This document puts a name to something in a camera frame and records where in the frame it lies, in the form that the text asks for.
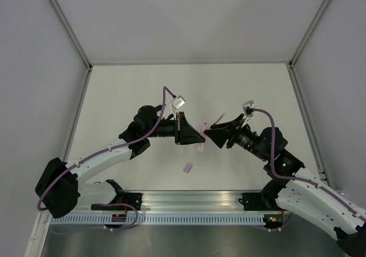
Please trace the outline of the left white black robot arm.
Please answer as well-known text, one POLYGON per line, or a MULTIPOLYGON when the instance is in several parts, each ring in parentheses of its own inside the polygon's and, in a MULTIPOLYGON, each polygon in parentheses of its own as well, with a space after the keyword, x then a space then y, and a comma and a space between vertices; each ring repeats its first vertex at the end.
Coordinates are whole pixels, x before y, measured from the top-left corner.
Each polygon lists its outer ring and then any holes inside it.
POLYGON ((204 143, 205 138, 186 120, 183 112, 158 116, 161 106, 142 106, 127 129, 106 147, 85 158, 47 163, 36 187, 37 208, 61 218, 75 208, 119 210, 124 205, 124 191, 116 181, 89 180, 114 165, 130 161, 150 147, 149 138, 174 138, 179 146, 204 143))

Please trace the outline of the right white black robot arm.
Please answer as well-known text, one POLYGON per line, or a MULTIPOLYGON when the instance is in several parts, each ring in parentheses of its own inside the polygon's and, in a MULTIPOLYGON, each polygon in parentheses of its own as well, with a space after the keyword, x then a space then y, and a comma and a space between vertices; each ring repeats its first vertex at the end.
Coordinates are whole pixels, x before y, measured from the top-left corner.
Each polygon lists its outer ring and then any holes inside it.
POLYGON ((288 142, 272 118, 261 134, 250 129, 244 114, 212 125, 204 133, 219 148, 238 145, 266 163, 264 170, 271 180, 261 191, 263 207, 289 211, 326 232, 348 256, 365 256, 365 209, 329 187, 287 151, 288 142))

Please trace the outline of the red gel pen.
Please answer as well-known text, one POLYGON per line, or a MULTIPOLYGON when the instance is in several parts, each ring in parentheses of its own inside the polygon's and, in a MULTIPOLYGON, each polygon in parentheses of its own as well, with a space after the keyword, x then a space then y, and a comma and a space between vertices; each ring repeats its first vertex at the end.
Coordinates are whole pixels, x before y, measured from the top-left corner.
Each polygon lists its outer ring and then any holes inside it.
POLYGON ((214 125, 217 125, 224 117, 226 116, 226 112, 224 112, 224 113, 222 113, 219 117, 218 117, 218 119, 214 122, 214 123, 212 123, 212 126, 214 126, 214 125))

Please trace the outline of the purple highlighter cap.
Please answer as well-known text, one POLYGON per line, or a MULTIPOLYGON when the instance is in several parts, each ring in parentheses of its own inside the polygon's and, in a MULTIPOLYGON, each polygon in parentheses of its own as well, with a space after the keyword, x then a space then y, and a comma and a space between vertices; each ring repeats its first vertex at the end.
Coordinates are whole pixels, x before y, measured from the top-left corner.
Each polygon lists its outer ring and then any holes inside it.
POLYGON ((189 173, 192 169, 193 165, 191 163, 188 163, 184 168, 184 173, 189 173))

